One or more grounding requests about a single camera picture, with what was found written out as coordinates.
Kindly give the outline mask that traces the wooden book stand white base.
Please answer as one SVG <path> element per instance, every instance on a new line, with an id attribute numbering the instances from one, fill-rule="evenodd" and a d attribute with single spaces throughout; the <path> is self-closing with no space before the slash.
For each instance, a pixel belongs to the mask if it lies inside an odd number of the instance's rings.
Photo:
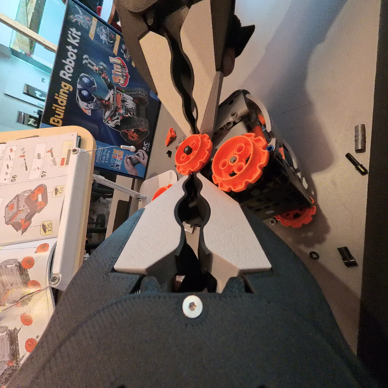
<path id="1" fill-rule="evenodd" d="M 78 126 L 1 132 L 1 144 L 18 139 L 71 132 L 77 133 L 78 140 L 70 157 L 59 234 L 50 270 L 52 280 L 55 275 L 59 276 L 59 282 L 53 287 L 61 291 L 66 289 L 83 261 L 94 171 L 95 139 L 88 130 Z"/>

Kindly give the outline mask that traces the orange toy gear wheel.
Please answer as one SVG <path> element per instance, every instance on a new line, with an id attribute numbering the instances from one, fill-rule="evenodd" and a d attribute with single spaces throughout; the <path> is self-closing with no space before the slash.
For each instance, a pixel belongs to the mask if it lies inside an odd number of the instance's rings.
<path id="1" fill-rule="evenodd" d="M 223 143 L 212 160 L 212 180 L 224 192 L 242 192 L 256 183 L 269 163 L 267 141 L 254 133 Z"/>
<path id="2" fill-rule="evenodd" d="M 155 192 L 155 194 L 153 195 L 151 201 L 154 201 L 157 197 L 159 197 L 162 193 L 164 193 L 165 191 L 167 191 L 170 187 L 172 187 L 172 184 L 168 184 L 168 185 L 166 185 L 166 186 L 160 187 L 160 188 Z"/>
<path id="3" fill-rule="evenodd" d="M 275 216 L 275 219 L 285 227 L 300 228 L 303 225 L 308 225 L 313 221 L 313 216 L 316 214 L 316 206 L 310 208 L 299 208 L 293 211 L 286 212 Z"/>
<path id="4" fill-rule="evenodd" d="M 193 134 L 179 145 L 175 154 L 178 173 L 189 175 L 199 172 L 210 160 L 213 143 L 207 134 Z"/>

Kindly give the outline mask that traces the blue robot kit box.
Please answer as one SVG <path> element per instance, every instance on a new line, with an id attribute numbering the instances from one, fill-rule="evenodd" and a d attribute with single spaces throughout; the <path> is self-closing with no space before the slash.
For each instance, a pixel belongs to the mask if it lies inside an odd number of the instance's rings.
<path id="1" fill-rule="evenodd" d="M 67 1 L 41 128 L 83 127 L 96 141 L 97 169 L 143 179 L 159 109 L 123 35 Z"/>

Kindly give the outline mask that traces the printed instruction manual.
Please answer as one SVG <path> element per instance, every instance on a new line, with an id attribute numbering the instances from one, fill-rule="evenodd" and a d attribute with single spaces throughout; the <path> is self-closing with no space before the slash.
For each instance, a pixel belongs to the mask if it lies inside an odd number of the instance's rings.
<path id="1" fill-rule="evenodd" d="M 1 144 L 0 380 L 34 350 L 54 310 L 50 275 L 76 132 Z"/>

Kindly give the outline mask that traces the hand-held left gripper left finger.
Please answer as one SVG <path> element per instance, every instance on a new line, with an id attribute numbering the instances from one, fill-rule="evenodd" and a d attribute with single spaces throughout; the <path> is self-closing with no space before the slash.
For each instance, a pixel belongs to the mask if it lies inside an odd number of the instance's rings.
<path id="1" fill-rule="evenodd" d="M 141 214 L 114 269 L 117 272 L 155 278 L 172 278 L 177 274 L 176 252 L 182 247 L 185 232 L 175 210 L 186 196 L 188 176 L 163 192 Z"/>

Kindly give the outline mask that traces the black angled toy connector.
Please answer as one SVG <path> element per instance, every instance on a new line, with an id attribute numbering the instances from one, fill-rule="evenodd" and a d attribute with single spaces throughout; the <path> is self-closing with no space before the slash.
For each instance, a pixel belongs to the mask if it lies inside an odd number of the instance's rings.
<path id="1" fill-rule="evenodd" d="M 347 246 L 338 247 L 337 250 L 341 256 L 341 259 L 342 259 L 344 265 L 347 268 L 352 268 L 352 267 L 358 266 L 356 259 L 353 257 L 353 255 L 351 254 L 351 252 Z"/>

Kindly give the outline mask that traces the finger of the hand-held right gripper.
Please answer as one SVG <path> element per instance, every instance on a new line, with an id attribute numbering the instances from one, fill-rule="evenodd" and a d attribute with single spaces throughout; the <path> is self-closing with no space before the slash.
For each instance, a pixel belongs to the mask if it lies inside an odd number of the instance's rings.
<path id="1" fill-rule="evenodd" d="M 182 98 L 188 133 L 212 134 L 223 75 L 222 1 L 177 1 L 165 17 L 172 82 Z"/>
<path id="2" fill-rule="evenodd" d="M 148 31 L 139 43 L 162 104 L 184 133 L 197 133 L 194 41 L 184 31 L 180 42 L 167 32 Z"/>

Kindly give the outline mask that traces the black dimpled mat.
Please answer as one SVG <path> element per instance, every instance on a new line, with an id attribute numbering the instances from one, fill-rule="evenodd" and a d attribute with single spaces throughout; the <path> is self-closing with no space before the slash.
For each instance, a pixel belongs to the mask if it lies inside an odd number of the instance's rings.
<path id="1" fill-rule="evenodd" d="M 388 383 L 388 1 L 381 1 L 357 355 Z"/>

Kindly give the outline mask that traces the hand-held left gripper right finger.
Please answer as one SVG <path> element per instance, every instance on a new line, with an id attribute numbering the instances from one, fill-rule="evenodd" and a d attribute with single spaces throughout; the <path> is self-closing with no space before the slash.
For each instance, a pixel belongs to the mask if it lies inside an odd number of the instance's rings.
<path id="1" fill-rule="evenodd" d="M 199 197 L 210 207 L 202 228 L 203 243 L 210 253 L 206 270 L 217 283 L 270 270 L 271 264 L 238 202 L 205 177 L 198 179 L 202 184 Z"/>

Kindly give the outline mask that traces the black grey toy robot vehicle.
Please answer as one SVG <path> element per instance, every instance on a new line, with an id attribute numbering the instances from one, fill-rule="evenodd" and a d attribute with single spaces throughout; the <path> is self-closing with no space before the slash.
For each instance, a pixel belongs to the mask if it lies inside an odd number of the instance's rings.
<path id="1" fill-rule="evenodd" d="M 205 177 L 213 182 L 212 160 L 219 147 L 228 139 L 245 133 L 265 138 L 269 163 L 256 183 L 242 192 L 226 194 L 260 219 L 274 219 L 271 224 L 278 222 L 277 215 L 315 206 L 293 150 L 282 138 L 264 104 L 247 90 L 234 91 L 219 105 L 210 161 L 202 170 Z"/>

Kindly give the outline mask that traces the grey cylinder toy sleeve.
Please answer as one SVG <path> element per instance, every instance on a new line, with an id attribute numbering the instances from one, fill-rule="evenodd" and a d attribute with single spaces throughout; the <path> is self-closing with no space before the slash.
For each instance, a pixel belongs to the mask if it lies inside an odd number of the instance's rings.
<path id="1" fill-rule="evenodd" d="M 356 153 L 366 152 L 366 126 L 358 124 L 354 128 L 354 144 Z"/>

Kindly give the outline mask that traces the long black toy pin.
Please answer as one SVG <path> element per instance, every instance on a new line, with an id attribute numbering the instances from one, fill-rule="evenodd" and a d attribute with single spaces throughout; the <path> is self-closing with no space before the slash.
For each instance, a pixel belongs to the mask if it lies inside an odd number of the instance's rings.
<path id="1" fill-rule="evenodd" d="M 357 172 L 359 172 L 362 176 L 368 174 L 368 170 L 366 167 L 360 163 L 351 153 L 346 153 L 345 157 L 347 160 L 353 165 Z"/>

